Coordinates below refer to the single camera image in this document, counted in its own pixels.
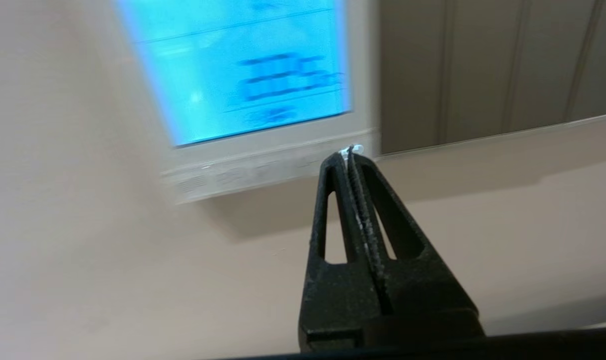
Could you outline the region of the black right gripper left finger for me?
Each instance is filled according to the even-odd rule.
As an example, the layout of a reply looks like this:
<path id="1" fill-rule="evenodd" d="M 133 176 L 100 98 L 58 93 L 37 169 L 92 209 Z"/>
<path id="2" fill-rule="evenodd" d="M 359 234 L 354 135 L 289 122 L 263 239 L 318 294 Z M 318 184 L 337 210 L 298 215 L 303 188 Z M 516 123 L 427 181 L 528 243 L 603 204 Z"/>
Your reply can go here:
<path id="1" fill-rule="evenodd" d="M 321 164 L 298 336 L 303 352 L 376 348 L 386 310 L 385 282 L 377 266 L 385 255 L 376 215 L 365 199 L 357 152 L 335 152 Z M 346 262 L 331 263 L 328 203 L 335 196 Z"/>

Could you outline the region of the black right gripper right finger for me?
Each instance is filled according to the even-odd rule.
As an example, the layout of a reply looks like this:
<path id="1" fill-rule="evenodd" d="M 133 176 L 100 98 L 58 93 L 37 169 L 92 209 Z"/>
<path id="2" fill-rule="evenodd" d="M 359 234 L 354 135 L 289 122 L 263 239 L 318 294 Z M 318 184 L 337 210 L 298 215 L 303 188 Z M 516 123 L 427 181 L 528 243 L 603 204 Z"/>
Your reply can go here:
<path id="1" fill-rule="evenodd" d="M 417 335 L 483 335 L 466 290 L 378 166 L 353 147 L 349 184 L 382 323 Z"/>

